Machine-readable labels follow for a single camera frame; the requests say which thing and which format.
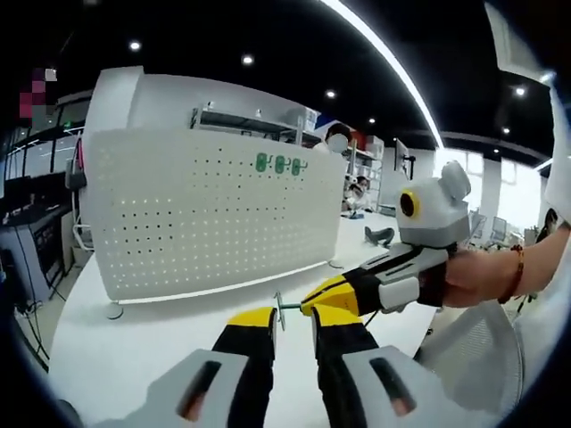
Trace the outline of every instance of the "white pegboard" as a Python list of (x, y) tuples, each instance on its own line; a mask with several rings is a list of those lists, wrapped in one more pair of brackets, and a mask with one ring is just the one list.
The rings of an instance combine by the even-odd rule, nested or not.
[(89, 217), (111, 300), (215, 292), (334, 256), (340, 156), (184, 129), (89, 143)]

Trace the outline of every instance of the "yellow camera lens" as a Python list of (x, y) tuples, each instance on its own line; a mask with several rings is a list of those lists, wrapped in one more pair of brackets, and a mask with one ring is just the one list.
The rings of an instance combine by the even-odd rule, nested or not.
[(406, 217), (416, 217), (420, 211), (417, 196), (410, 190), (405, 190), (401, 194), (401, 210)]

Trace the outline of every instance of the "cable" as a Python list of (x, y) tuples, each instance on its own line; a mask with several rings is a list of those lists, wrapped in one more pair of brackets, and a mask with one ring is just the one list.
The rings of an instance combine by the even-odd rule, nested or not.
[(36, 331), (34, 330), (34, 326), (32, 325), (32, 322), (31, 322), (31, 320), (29, 319), (29, 315), (26, 314), (25, 317), (26, 317), (26, 319), (28, 320), (29, 329), (32, 331), (32, 334), (34, 335), (34, 338), (36, 339), (36, 342), (37, 342), (37, 349), (36, 349), (36, 355), (37, 355), (37, 357), (39, 358), (39, 355), (38, 355), (39, 351), (42, 351), (42, 353), (46, 356), (47, 360), (49, 361), (49, 360), (50, 360), (50, 356), (47, 355), (46, 348), (44, 348), (44, 345), (42, 344), (40, 338), (37, 337)]
[(343, 266), (336, 266), (333, 263), (331, 263), (331, 260), (327, 262), (327, 264), (332, 267), (333, 269), (343, 269)]
[[(28, 224), (28, 230), (29, 230), (29, 234), (30, 234), (31, 236), (33, 236), (34, 233), (32, 232), (32, 228), (29, 226), (29, 224)], [(54, 290), (54, 292), (55, 292), (58, 296), (60, 296), (60, 298), (61, 298), (63, 301), (67, 301), (67, 300), (65, 299), (65, 297), (63, 297), (63, 296), (60, 294), (60, 292), (57, 291), (57, 285), (56, 285), (55, 287), (53, 287), (53, 286), (50, 285), (50, 282), (47, 280), (46, 272), (44, 272), (43, 269), (40, 269), (40, 270), (42, 271), (42, 275), (44, 276), (44, 279), (46, 280), (47, 288), (49, 288), (49, 289), (51, 289), (51, 290)]]
[[(26, 270), (28, 271), (28, 279), (29, 279), (29, 288), (32, 291), (32, 300), (34, 302), (33, 304), (36, 304), (36, 302), (37, 302), (36, 290), (34, 290), (34, 284), (32, 283), (32, 275), (29, 272), (28, 257), (26, 257), (26, 252), (24, 251), (24, 245), (23, 245), (23, 243), (21, 243), (20, 234), (18, 233), (18, 228), (16, 226), (14, 227), (14, 232), (16, 232), (16, 236), (18, 237), (18, 242), (20, 243), (21, 253), (24, 256), (24, 263), (26, 263)], [(46, 358), (49, 360), (50, 357), (47, 354), (46, 349), (44, 348), (44, 345), (42, 343), (42, 334), (41, 334), (40, 329), (39, 329), (39, 322), (37, 321), (37, 312), (34, 310), (33, 314), (34, 314), (34, 318), (36, 321), (37, 335), (36, 335), (36, 332), (34, 331), (34, 328), (32, 327), (31, 321), (29, 322), (29, 326), (32, 327), (32, 333), (34, 334), (34, 337), (37, 340), (37, 344), (39, 345), (39, 348), (44, 352), (44, 354), (46, 355)]]
[(67, 301), (67, 300), (65, 299), (65, 297), (63, 297), (62, 294), (57, 291), (57, 287), (54, 287), (54, 291), (55, 291), (55, 293), (56, 293), (58, 296), (60, 296), (60, 299), (62, 299), (63, 301)]
[(16, 324), (16, 330), (18, 331), (19, 335), (21, 336), (21, 339), (24, 342), (24, 345), (26, 346), (26, 349), (28, 349), (28, 351), (33, 355), (34, 359), (37, 361), (37, 363), (44, 369), (44, 371), (47, 373), (48, 372), (48, 367), (47, 364), (45, 363), (45, 361), (37, 354), (37, 351), (34, 351), (34, 348), (32, 347), (32, 344), (29, 342), (28, 336), (26, 336), (26, 334), (24, 334), (24, 332), (21, 329), (20, 323), (18, 323), (18, 321), (14, 320), (15, 324)]
[(377, 314), (378, 314), (378, 310), (376, 310), (375, 313), (373, 315), (371, 315), (371, 318), (369, 318), (367, 320), (367, 322), (365, 323), (365, 326), (369, 325), (370, 322), (373, 320), (373, 318), (377, 316)]

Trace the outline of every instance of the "white table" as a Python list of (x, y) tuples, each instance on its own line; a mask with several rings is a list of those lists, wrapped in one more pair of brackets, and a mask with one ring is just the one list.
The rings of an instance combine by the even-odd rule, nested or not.
[[(394, 227), (394, 218), (367, 214), (342, 218), (334, 262), (345, 270), (384, 252), (364, 242), (363, 227)], [(198, 348), (211, 349), (237, 312), (300, 301), (323, 280), (342, 270), (328, 265), (263, 284), (195, 298), (128, 305), (114, 321), (95, 257), (87, 263), (63, 308), (50, 361), (49, 383), (68, 400), (85, 424), (122, 418), (145, 402), (148, 385)], [(369, 325), (379, 346), (393, 345), (413, 356), (434, 317), (435, 308), (411, 303), (401, 314), (379, 314)], [(286, 314), (277, 332), (274, 388), (265, 426), (328, 427), (317, 385), (310, 319)]]

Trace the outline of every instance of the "bracelet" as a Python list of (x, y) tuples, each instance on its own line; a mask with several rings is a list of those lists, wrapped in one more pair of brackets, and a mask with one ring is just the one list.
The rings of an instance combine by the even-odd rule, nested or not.
[(509, 299), (512, 298), (512, 296), (514, 295), (514, 293), (517, 290), (517, 287), (519, 286), (519, 283), (521, 282), (521, 277), (524, 274), (524, 249), (523, 249), (523, 247), (521, 245), (514, 245), (513, 247), (511, 247), (510, 250), (511, 251), (517, 251), (519, 261), (517, 263), (517, 272), (514, 275), (513, 279), (511, 280), (511, 284), (509, 285), (506, 292), (498, 299), (498, 303), (500, 303), (501, 305), (503, 305), (505, 302), (507, 302)]

